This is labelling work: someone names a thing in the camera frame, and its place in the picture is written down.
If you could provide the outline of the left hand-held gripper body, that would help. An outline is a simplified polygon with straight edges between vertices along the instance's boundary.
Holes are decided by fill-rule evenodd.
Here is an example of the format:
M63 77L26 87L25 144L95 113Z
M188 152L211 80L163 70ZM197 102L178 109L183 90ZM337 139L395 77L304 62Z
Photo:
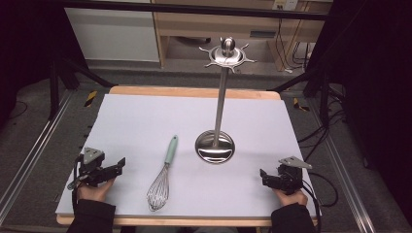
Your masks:
M102 150L85 148L79 169L80 175L76 178L75 187L79 187L81 183L98 187L100 183L108 181L109 171L102 167L104 159L105 153Z

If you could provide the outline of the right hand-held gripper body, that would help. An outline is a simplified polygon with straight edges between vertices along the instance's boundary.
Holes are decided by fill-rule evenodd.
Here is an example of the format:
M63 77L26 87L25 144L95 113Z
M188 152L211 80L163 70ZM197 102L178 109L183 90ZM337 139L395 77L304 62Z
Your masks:
M312 169L313 166L295 156L280 159L279 162L277 171L280 181L277 189L291 195L303 187L302 170Z

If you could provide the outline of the person's right hand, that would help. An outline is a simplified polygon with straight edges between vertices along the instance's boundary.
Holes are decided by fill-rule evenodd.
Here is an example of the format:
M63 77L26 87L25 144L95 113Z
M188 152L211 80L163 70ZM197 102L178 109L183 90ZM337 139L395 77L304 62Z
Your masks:
M287 195L284 191L279 189L274 189L273 192L277 195L277 197L280 200L280 203L283 206L288 206L292 204L299 204L302 206L307 205L308 198L301 190L298 190L290 195Z

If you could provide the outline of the person's left hand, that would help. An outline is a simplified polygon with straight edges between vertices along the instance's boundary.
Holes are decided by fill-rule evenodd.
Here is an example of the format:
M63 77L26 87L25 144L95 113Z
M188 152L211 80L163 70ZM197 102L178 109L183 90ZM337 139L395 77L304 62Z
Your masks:
M96 202L104 202L106 195L113 186L115 179L108 180L100 186L91 186L86 183L81 183L78 186L78 199L91 200Z

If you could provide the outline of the stainless steel utensil stand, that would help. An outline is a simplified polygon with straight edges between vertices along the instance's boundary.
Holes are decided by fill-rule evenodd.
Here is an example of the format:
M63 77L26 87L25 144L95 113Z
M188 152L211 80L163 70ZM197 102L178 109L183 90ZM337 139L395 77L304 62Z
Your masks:
M235 153L233 139L222 131L227 77L229 72L234 73L236 67L245 62L253 62L244 52L248 45L238 48L235 40L231 37L220 38L220 41L221 43L212 49L201 49L208 53L210 63L207 64L207 67L215 65L221 68L215 127L213 130L201 133L195 141L195 152L203 161L210 164L225 163Z

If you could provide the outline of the white cabinet panel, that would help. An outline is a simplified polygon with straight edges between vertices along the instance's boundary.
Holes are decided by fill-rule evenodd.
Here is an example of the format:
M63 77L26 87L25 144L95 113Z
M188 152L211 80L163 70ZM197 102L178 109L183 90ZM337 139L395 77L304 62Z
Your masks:
M66 8L87 60L158 62L151 13Z

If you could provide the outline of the wooden desk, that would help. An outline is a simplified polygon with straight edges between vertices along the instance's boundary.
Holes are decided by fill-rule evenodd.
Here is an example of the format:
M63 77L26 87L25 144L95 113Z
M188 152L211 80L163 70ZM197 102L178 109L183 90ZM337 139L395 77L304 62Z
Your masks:
M273 10L274 0L151 0L154 4L176 4ZM295 12L328 13L333 0L298 0ZM169 37L231 37L262 39L267 42L275 67L281 71L292 66L292 51L299 43L315 43L323 29L320 20L232 17L155 13L154 25L159 55L166 55Z

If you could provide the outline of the metal floor rail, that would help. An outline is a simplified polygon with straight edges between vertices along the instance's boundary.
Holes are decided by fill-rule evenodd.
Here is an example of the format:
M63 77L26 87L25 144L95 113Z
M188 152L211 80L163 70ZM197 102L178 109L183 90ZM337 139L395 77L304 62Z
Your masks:
M330 135L326 136L326 150L360 233L375 233L372 220Z
M67 106L74 95L74 90L65 90L60 100L57 101L57 110L54 115L47 121L40 135L31 147L28 154L25 156L22 164L18 167L17 173L14 175L11 183L5 193L0 197L0 226L3 225L12 206L15 204L18 195L35 167L44 148L48 144L52 134L64 116Z

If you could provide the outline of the black frame stand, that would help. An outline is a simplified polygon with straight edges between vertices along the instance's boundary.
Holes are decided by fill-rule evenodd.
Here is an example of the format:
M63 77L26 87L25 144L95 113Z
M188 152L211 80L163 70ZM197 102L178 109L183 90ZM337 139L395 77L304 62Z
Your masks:
M323 125L328 126L329 119L327 113L327 99L329 84L327 73L324 70L320 68L314 68L310 71L306 71L305 73L297 76L296 78L293 78L290 81L287 81L286 83L283 83L274 88L270 88L270 91L280 93L287 88L302 82L306 82L306 86L303 90L303 95L305 97L314 97L318 91L321 92L319 118Z
M86 67L77 64L69 58L56 58L51 62L50 66L50 100L51 108L49 119L53 119L60 109L59 103L59 82L62 80L63 84L68 89L76 89L80 83L77 80L75 74L81 73L87 78L99 83L104 87L114 87L115 83L110 83L103 78L100 78L96 74L89 71Z

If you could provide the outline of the white wall outlet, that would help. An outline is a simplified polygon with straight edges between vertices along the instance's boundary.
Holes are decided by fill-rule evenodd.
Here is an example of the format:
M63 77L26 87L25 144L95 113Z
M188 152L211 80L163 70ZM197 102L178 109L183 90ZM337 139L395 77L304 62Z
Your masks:
M298 0L274 0L272 9L281 11L294 11Z

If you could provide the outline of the black frame bar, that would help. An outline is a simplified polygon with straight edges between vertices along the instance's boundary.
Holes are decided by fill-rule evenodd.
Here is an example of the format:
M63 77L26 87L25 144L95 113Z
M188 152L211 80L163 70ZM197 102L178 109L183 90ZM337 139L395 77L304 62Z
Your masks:
M232 16L232 17L264 17L264 18L286 18L321 20L329 19L327 13L306 13L295 11L261 10L246 8L212 7L212 6L192 6L176 4L152 4L152 3L131 3L113 1L94 0L56 0L62 7L93 9L93 10L116 10L133 12L152 12L170 14L192 14L210 16Z

